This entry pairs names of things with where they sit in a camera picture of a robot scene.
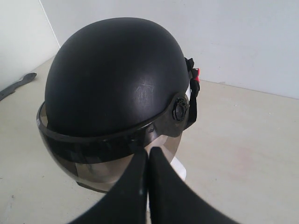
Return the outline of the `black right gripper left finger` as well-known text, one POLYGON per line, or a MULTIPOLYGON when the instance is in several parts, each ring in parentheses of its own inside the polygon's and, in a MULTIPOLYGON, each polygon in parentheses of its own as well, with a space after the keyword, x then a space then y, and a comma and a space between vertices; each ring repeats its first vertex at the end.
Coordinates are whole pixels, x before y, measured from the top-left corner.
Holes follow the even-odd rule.
POLYGON ((145 224, 148 154, 140 149, 108 193, 71 224, 145 224))

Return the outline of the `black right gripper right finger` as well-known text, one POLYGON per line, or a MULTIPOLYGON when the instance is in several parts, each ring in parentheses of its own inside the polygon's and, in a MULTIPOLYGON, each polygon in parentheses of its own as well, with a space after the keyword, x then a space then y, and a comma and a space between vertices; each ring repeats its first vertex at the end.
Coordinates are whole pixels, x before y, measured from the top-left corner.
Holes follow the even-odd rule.
POLYGON ((178 176, 161 148, 149 154, 149 208, 153 224, 236 224, 178 176))

